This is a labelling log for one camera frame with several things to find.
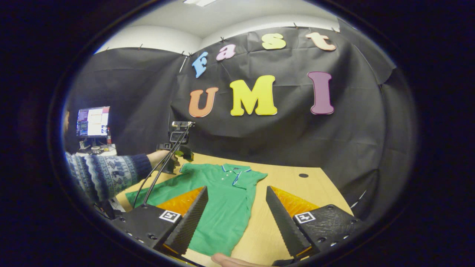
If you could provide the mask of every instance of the computer monitor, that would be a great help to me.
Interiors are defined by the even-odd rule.
[[[80,138],[107,137],[108,106],[80,109],[77,113],[76,135]]]

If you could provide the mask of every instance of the yellow letter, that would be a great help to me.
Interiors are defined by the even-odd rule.
[[[251,115],[257,103],[257,115],[275,115],[277,108],[274,106],[274,99],[272,97],[272,83],[276,78],[272,75],[264,75],[257,78],[252,91],[246,85],[244,80],[237,80],[232,82],[229,87],[233,89],[233,109],[231,115],[242,116],[244,109],[241,107],[241,102],[246,109],[247,114]]]
[[[269,49],[281,49],[284,48],[286,42],[282,40],[284,38],[282,34],[278,33],[268,33],[262,36],[262,46],[269,50]]]

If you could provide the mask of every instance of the hand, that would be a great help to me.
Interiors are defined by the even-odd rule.
[[[250,263],[236,258],[231,258],[221,253],[216,253],[215,255],[211,256],[211,260],[221,265],[222,267],[270,267]]]
[[[147,157],[150,161],[150,164],[152,165],[152,168],[155,167],[168,154],[168,152],[168,150],[158,150],[148,154]],[[180,165],[175,155],[171,157],[171,160],[175,161],[175,166]]]

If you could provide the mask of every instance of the green polo shirt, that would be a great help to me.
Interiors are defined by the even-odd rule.
[[[191,164],[182,166],[182,174],[156,184],[147,203],[163,202],[206,185],[208,203],[198,223],[189,248],[211,256],[217,252],[230,256],[241,239],[251,216],[256,184],[267,176],[248,166],[231,164]],[[142,203],[148,189],[142,189],[137,203]],[[126,197],[133,203],[137,192]]]

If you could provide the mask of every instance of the desk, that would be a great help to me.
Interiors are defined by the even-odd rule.
[[[187,161],[183,158],[178,158],[181,165]],[[225,163],[234,165],[250,166],[253,170],[267,173],[267,177],[257,183],[256,198],[251,210],[251,218],[249,224],[244,231],[239,243],[234,247],[231,257],[239,258],[248,262],[271,265],[278,259],[291,259],[292,257],[285,247],[284,240],[280,235],[279,229],[274,217],[266,202],[266,189],[268,185],[275,186],[303,198],[319,207],[333,204],[347,213],[353,215],[350,207],[346,203],[343,196],[340,194],[335,185],[330,181],[321,168],[307,168],[307,167],[288,167],[276,166],[267,164],[258,164],[250,162],[241,162],[234,160],[227,160],[217,157],[206,156],[195,153],[193,164],[218,164]],[[300,177],[299,174],[305,173],[308,177]],[[162,173],[157,181],[157,184],[175,177],[175,175]],[[144,188],[148,188],[153,179],[148,179]],[[126,192],[137,191],[140,183],[126,189],[118,194],[117,200],[126,211],[132,209],[131,204],[125,197]],[[191,249],[183,255],[198,264],[208,267],[218,267],[216,263],[211,261],[209,256],[200,254]]]
[[[101,145],[101,149],[104,149],[104,148],[108,148],[109,151],[104,151],[100,154],[92,154],[92,155],[98,155],[98,156],[117,156],[117,150],[115,149],[115,144],[110,144],[109,146],[108,145]],[[78,156],[87,156],[89,154],[87,153],[81,153],[81,152],[77,152],[76,155]]]

